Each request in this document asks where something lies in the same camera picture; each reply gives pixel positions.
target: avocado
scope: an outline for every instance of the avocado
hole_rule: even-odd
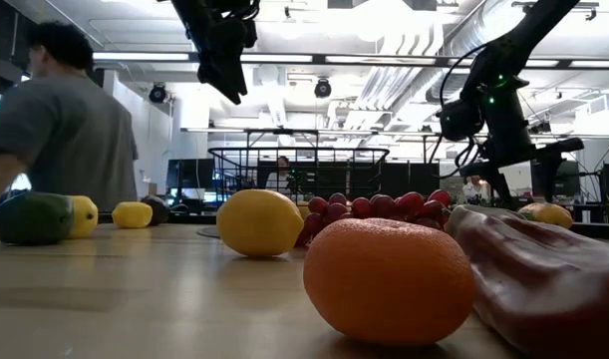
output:
[[[0,241],[17,245],[56,244],[69,236],[74,218],[70,197],[28,191],[0,205]]]
[[[163,224],[168,221],[171,209],[160,197],[148,195],[141,202],[150,205],[153,209],[152,221],[149,223],[149,226]]]

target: person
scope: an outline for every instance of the person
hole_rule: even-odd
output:
[[[0,195],[26,173],[33,190],[86,195],[101,211],[137,200],[131,114],[87,77],[85,35],[48,22],[27,40],[32,79],[0,101]]]
[[[289,188],[288,171],[291,167],[291,162],[286,156],[280,156],[277,159],[277,167],[279,168],[279,171],[277,173],[271,173],[268,176],[268,179],[266,180],[266,189],[290,195],[291,189]]]
[[[479,204],[490,201],[490,190],[486,181],[479,176],[471,176],[463,180],[463,202]]]

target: desk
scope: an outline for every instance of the desk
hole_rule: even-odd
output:
[[[518,357],[474,315],[431,348],[357,343],[310,303],[304,252],[249,260],[196,229],[103,224],[58,246],[0,244],[0,358]]]

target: green mango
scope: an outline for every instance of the green mango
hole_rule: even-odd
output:
[[[66,239],[74,226],[74,202],[66,195],[25,192],[0,205],[0,241],[49,245]]]

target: grape bunch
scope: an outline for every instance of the grape bunch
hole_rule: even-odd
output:
[[[296,246],[306,246],[327,225],[347,218],[385,218],[414,223],[444,230],[448,220],[444,208],[451,205],[451,196],[438,189],[428,200],[417,192],[409,192],[397,199],[389,195],[375,194],[371,199],[357,198],[348,202],[341,193],[331,195],[328,201],[314,197],[308,202],[311,213],[304,220],[304,228],[297,238]]]

